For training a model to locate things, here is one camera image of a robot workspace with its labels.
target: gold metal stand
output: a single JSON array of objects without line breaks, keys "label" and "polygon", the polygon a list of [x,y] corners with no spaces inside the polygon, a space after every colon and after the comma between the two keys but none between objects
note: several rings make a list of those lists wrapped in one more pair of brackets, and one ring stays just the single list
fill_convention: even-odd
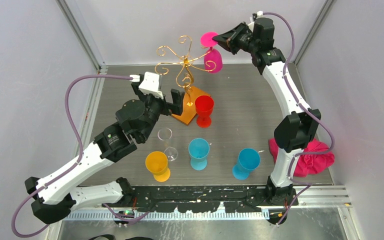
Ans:
[{"label": "gold metal stand", "polygon": [[[180,72],[176,76],[176,84],[179,87],[184,89],[184,91],[186,93],[186,97],[183,99],[183,113],[182,113],[182,115],[172,114],[172,116],[175,119],[181,121],[182,123],[184,123],[186,125],[189,125],[191,123],[192,119],[194,119],[195,115],[197,114],[197,110],[195,109],[195,106],[194,106],[195,100],[199,96],[210,96],[210,94],[208,94],[207,92],[205,92],[205,91],[203,91],[203,90],[201,90],[201,89],[199,89],[199,88],[197,88],[195,86],[192,86],[192,84],[194,84],[194,76],[192,75],[189,67],[192,67],[194,69],[198,69],[198,70],[201,70],[201,71],[205,71],[205,72],[211,72],[211,71],[216,69],[217,65],[216,65],[216,63],[214,61],[208,60],[204,64],[207,67],[209,67],[209,68],[212,67],[211,70],[206,70],[206,69],[202,69],[202,68],[194,66],[193,65],[194,61],[196,61],[196,60],[198,60],[200,58],[203,58],[205,55],[211,53],[213,48],[210,48],[203,55],[191,59],[191,56],[189,54],[191,52],[192,38],[190,36],[183,35],[183,36],[180,36],[178,38],[178,42],[180,44],[184,44],[187,39],[189,39],[189,49],[188,49],[186,55],[179,56],[169,46],[160,46],[156,50],[156,53],[159,56],[166,55],[166,51],[164,50],[164,48],[170,50],[176,57],[179,58],[179,62],[160,62],[157,65],[155,65],[155,72],[157,74],[161,74],[161,75],[166,75],[166,74],[169,73],[169,69],[166,68],[166,67],[162,67],[162,66],[161,66],[161,68],[163,70],[165,70],[165,72],[159,72],[157,70],[157,68],[160,65],[180,65],[181,66],[181,70],[180,70]],[[179,76],[182,74],[182,72],[184,72],[184,77],[183,77],[181,83],[179,83]]]}]

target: metal floor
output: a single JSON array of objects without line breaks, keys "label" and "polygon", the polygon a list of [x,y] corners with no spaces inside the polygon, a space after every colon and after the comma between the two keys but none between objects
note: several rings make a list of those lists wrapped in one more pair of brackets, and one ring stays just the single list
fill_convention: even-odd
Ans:
[{"label": "metal floor", "polygon": [[[161,90],[171,100],[170,89],[181,89],[175,83],[180,68],[169,67],[170,73],[163,76]],[[290,74],[301,91],[295,66],[289,66]],[[110,66],[107,74],[130,75],[154,72],[154,66]],[[192,69],[194,86],[211,94],[215,105],[211,115],[212,125],[200,128],[193,120],[189,126],[171,116],[160,116],[147,143],[137,144],[137,150],[118,163],[107,167],[87,179],[84,185],[100,185],[127,178],[132,186],[140,185],[263,185],[274,168],[268,140],[281,122],[279,103],[266,80],[252,64],[225,64],[217,74]],[[116,122],[115,112],[130,100],[137,99],[127,80],[106,79],[99,100],[97,115],[92,129],[92,139],[105,127]],[[173,131],[173,142],[179,157],[169,163],[171,177],[159,183],[145,167],[145,158],[153,151],[163,151],[157,138],[159,129],[168,127]],[[192,169],[188,145],[194,138],[204,138],[210,143],[208,165],[202,171]],[[237,180],[232,175],[238,154],[243,148],[260,152],[259,167],[246,180]],[[309,175],[302,181],[331,185],[329,171]]]},{"label": "metal floor", "polygon": [[111,234],[116,240],[345,240],[337,208],[293,208],[276,228],[266,220],[142,220],[118,227],[113,221],[63,221],[59,240],[88,240]]}]

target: gold wire ornament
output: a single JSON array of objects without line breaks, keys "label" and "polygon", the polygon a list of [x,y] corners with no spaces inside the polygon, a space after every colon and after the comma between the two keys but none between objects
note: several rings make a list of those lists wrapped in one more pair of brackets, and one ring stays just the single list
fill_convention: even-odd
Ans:
[{"label": "gold wire ornament", "polygon": [[[212,72],[216,69],[217,65],[214,61],[212,60],[208,60],[206,61],[204,64],[207,66],[207,67],[211,67],[213,66],[213,68],[211,70],[206,70],[206,69],[202,69],[200,67],[197,67],[197,66],[194,66],[193,63],[194,61],[198,60],[198,59],[201,59],[203,57],[205,57],[206,55],[208,55],[209,53],[211,53],[213,51],[213,48],[210,48],[210,50],[208,50],[206,53],[204,53],[203,55],[199,56],[199,57],[196,57],[196,58],[191,58],[190,56],[190,53],[191,53],[191,47],[192,47],[192,38],[188,35],[182,35],[178,38],[178,43],[179,44],[184,44],[186,43],[186,41],[189,39],[189,49],[187,50],[187,54],[186,55],[183,55],[183,56],[179,56],[171,47],[169,46],[160,46],[159,48],[157,48],[156,50],[156,54],[158,54],[159,56],[165,56],[166,55],[166,50],[165,49],[168,49],[170,50],[170,52],[172,52],[176,57],[179,58],[179,62],[160,62],[158,63],[157,65],[155,65],[155,72],[157,74],[160,74],[160,75],[166,75],[169,73],[169,69],[166,68],[166,67],[163,67],[161,65],[180,65],[181,66],[181,69],[179,71],[179,73],[177,74],[176,76],[176,84],[183,88],[185,93],[187,94],[187,96],[189,97],[189,100],[187,102],[187,105],[189,107],[191,107],[193,105],[193,102],[192,102],[192,99],[191,99],[191,94],[190,92],[192,91],[192,84],[194,84],[194,76],[192,75],[192,72],[191,70],[189,69],[190,67],[194,68],[194,69],[198,69],[198,70],[201,70],[201,71],[204,71],[204,72]],[[157,70],[158,67],[161,67],[161,69],[163,69],[165,72],[160,72]],[[184,72],[183,74],[183,79],[181,80],[181,83],[179,82],[179,78],[181,78],[180,76],[182,75],[182,73]]]}]

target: cup base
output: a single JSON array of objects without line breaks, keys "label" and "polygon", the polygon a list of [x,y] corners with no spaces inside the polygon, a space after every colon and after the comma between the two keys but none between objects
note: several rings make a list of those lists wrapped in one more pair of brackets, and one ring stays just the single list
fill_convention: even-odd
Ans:
[{"label": "cup base", "polygon": [[202,116],[198,116],[198,118],[196,119],[196,124],[201,127],[201,128],[208,128],[209,126],[211,126],[211,118],[208,116],[208,117],[202,117]]},{"label": "cup base", "polygon": [[232,173],[237,180],[245,180],[250,176],[249,172],[239,171],[237,165],[233,166]]},{"label": "cup base", "polygon": [[170,178],[170,175],[171,175],[170,168],[167,168],[167,171],[164,174],[162,174],[162,175],[154,175],[153,178],[157,182],[162,183],[162,182],[167,181]]},{"label": "cup base", "polygon": [[196,161],[193,161],[192,159],[190,160],[190,166],[193,168],[193,169],[195,169],[195,170],[197,170],[197,171],[201,171],[201,170],[203,170],[203,169],[205,169],[206,168],[206,166],[207,166],[207,160],[205,160],[205,161],[200,161],[200,162],[196,162]]},{"label": "cup base", "polygon": [[170,161],[170,162],[173,162],[174,160],[176,160],[178,158],[178,150],[174,147],[167,147],[165,150],[164,150],[164,154],[167,156],[167,159]]}]

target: yellow cup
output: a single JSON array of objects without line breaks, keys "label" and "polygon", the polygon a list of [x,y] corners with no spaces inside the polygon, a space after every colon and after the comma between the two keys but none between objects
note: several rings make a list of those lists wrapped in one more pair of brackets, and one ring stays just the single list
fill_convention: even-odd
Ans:
[{"label": "yellow cup", "polygon": [[165,182],[170,178],[169,160],[163,152],[151,152],[146,157],[145,165],[158,182]]}]

